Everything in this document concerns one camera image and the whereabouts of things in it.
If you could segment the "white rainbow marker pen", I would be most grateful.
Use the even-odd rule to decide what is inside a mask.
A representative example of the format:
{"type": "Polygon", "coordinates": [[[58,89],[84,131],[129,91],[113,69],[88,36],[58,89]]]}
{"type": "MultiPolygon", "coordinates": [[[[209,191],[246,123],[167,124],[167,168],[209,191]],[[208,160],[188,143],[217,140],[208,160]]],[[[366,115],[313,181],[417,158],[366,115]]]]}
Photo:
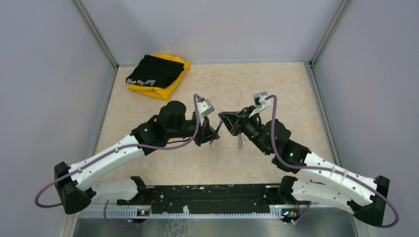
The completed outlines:
{"type": "Polygon", "coordinates": [[[241,135],[242,147],[245,147],[246,146],[246,144],[245,144],[245,136],[243,134],[240,134],[240,135],[241,135]]]}

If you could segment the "dark purple gel pen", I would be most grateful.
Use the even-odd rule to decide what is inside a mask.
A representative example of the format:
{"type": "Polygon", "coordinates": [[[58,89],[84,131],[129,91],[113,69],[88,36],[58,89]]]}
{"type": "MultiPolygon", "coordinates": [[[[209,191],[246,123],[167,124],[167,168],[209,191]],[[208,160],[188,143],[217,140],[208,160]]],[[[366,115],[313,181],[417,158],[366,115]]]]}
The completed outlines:
{"type": "MultiPolygon", "coordinates": [[[[219,131],[220,131],[220,129],[221,129],[221,127],[222,127],[222,125],[223,125],[223,121],[222,121],[222,120],[220,120],[220,121],[219,121],[219,124],[218,124],[218,126],[217,126],[217,128],[216,128],[216,130],[215,130],[215,131],[216,131],[216,133],[219,133],[219,131]]],[[[211,140],[209,144],[210,144],[210,145],[212,145],[212,144],[213,144],[213,142],[214,142],[214,139],[213,139],[213,140],[211,140]]]]}

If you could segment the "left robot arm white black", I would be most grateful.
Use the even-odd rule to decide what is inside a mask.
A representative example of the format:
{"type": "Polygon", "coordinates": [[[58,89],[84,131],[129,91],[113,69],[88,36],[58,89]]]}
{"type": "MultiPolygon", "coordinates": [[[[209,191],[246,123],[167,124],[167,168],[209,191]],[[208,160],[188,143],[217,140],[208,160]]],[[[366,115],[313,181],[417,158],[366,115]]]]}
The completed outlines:
{"type": "Polygon", "coordinates": [[[157,147],[164,148],[170,139],[193,139],[197,146],[219,139],[208,119],[208,115],[214,111],[210,100],[198,99],[197,108],[192,119],[187,120],[186,106],[179,101],[170,101],[161,107],[157,115],[133,129],[115,145],[78,163],[57,164],[54,177],[59,181],[55,188],[65,213],[78,213],[92,203],[149,204],[150,194],[140,177],[111,182],[101,181],[101,178],[135,159],[151,154],[157,147]]]}

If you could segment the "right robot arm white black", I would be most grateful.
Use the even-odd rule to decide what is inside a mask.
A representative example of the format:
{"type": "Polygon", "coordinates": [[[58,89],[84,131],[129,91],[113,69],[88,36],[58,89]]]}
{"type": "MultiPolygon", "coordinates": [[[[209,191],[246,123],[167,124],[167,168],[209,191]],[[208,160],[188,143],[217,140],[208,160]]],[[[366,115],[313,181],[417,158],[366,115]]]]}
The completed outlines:
{"type": "Polygon", "coordinates": [[[390,181],[384,176],[365,177],[335,165],[290,139],[291,131],[277,119],[261,122],[255,106],[237,112],[221,112],[222,120],[231,135],[245,135],[265,155],[273,154],[271,162],[277,168],[306,176],[317,181],[309,184],[292,176],[278,189],[283,203],[311,201],[337,207],[358,220],[383,227],[390,181]]]}

